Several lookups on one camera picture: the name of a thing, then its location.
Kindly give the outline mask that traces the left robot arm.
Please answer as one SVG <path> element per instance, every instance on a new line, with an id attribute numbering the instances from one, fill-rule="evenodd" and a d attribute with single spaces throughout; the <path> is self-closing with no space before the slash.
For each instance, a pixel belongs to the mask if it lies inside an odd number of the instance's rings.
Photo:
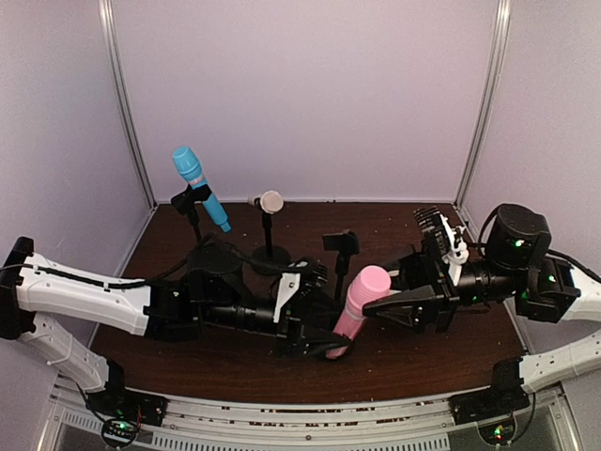
<path id="1" fill-rule="evenodd" d="M 253 263 L 208 235 L 162 274 L 119 279 L 58 264 L 21 237 L 1 270 L 1 336 L 31 344 L 88 394 L 123 391 L 123 369 L 91 352 L 56 315 L 167 343 L 194 341 L 204 326 L 272 336 L 284 357 L 322 356 L 349 345 L 346 334 L 334 331 L 341 309 L 322 289 L 322 265 L 308 257 L 269 263 L 277 290 L 263 298 L 243 280 L 243 267 Z"/>

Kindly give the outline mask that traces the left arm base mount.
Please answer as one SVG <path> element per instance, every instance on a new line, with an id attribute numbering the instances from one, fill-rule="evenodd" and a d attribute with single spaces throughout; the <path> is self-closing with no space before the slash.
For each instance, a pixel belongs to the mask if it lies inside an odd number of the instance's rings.
<path id="1" fill-rule="evenodd" d="M 85 406 L 100 420 L 100 437 L 106 445 L 123 449 L 131 445 L 142 426 L 160 427 L 168 401 L 165 397 L 132 391 L 125 386 L 124 369 L 107 361 L 108 376 L 99 392 L 81 390 Z"/>

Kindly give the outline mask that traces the blue toy microphone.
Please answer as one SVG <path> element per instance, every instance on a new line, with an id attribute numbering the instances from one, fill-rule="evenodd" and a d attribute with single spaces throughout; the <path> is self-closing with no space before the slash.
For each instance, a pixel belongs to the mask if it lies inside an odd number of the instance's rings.
<path id="1" fill-rule="evenodd" d="M 191 225 L 198 231 L 198 218 L 195 204 L 200 202 L 213 223 L 223 233 L 231 231 L 229 217 L 208 185 L 203 173 L 202 165 L 196 154 L 190 147 L 179 147 L 173 154 L 172 159 L 179 175 L 187 182 L 187 188 L 171 199 L 171 205 L 181 215 L 186 215 Z"/>

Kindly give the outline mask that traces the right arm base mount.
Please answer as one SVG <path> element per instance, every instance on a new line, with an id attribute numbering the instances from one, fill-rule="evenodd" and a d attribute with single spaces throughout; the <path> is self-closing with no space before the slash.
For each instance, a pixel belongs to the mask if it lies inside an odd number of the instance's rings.
<path id="1" fill-rule="evenodd" d="M 522 387 L 522 360 L 496 363 L 487 388 L 451 396 L 448 403 L 455 425 L 477 424 L 480 438 L 497 448 L 516 443 L 531 425 L 536 407 L 536 395 Z"/>

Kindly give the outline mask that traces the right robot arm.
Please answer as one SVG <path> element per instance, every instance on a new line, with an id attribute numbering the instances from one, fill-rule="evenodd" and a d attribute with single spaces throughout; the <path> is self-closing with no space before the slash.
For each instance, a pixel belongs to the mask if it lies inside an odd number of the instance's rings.
<path id="1" fill-rule="evenodd" d="M 418 209 L 420 250 L 409 248 L 389 267 L 391 291 L 363 309 L 416 332 L 432 324 L 448 330 L 458 308 L 507 299 L 534 321 L 600 320 L 600 277 L 550 248 L 544 215 L 518 204 L 500 204 L 476 242 L 463 239 L 436 207 Z"/>

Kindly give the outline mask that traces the cream toy microphone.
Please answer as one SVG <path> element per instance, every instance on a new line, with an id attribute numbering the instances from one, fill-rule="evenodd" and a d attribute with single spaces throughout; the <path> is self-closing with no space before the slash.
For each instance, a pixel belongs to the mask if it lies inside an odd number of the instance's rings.
<path id="1" fill-rule="evenodd" d="M 248 203 L 266 214 L 274 214 L 284 207 L 285 202 L 279 192 L 269 190 L 263 194 L 249 196 Z"/>

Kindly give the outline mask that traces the black microphone stand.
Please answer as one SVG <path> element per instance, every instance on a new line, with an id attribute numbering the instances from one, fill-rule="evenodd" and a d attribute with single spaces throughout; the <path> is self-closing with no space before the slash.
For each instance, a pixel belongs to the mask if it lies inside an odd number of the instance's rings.
<path id="1" fill-rule="evenodd" d="M 173 196 L 170 200 L 171 206 L 182 216 L 186 216 L 189 224 L 193 228 L 196 242 L 202 240 L 202 234 L 199 226 L 199 216 L 195 204 L 205 202 L 212 195 L 212 191 L 207 185 L 193 188 L 188 185 L 185 190 Z"/>
<path id="2" fill-rule="evenodd" d="M 265 212 L 262 213 L 262 227 L 264 230 L 264 244 L 252 252 L 252 258 L 256 260 L 256 263 L 252 264 L 252 269 L 258 274 L 274 275 L 277 271 L 261 266 L 261 263 L 288 265 L 291 263 L 291 256 L 284 247 L 273 244 L 271 215 Z"/>
<path id="3" fill-rule="evenodd" d="M 360 253 L 360 241 L 352 230 L 344 230 L 339 233 L 324 234 L 322 236 L 323 249 L 337 253 L 334 272 L 336 283 L 333 299 L 336 303 L 341 302 L 344 279 L 348 274 L 350 260 Z"/>

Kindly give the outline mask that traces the pink toy microphone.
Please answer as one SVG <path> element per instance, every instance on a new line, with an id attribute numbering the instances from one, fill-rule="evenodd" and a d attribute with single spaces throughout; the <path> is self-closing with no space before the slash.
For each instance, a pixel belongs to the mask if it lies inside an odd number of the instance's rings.
<path id="1" fill-rule="evenodd" d="M 391 285 L 392 279 L 384 268 L 377 265 L 364 267 L 349 284 L 345 307 L 333 332 L 353 344 L 366 321 L 363 308 L 388 295 Z"/>

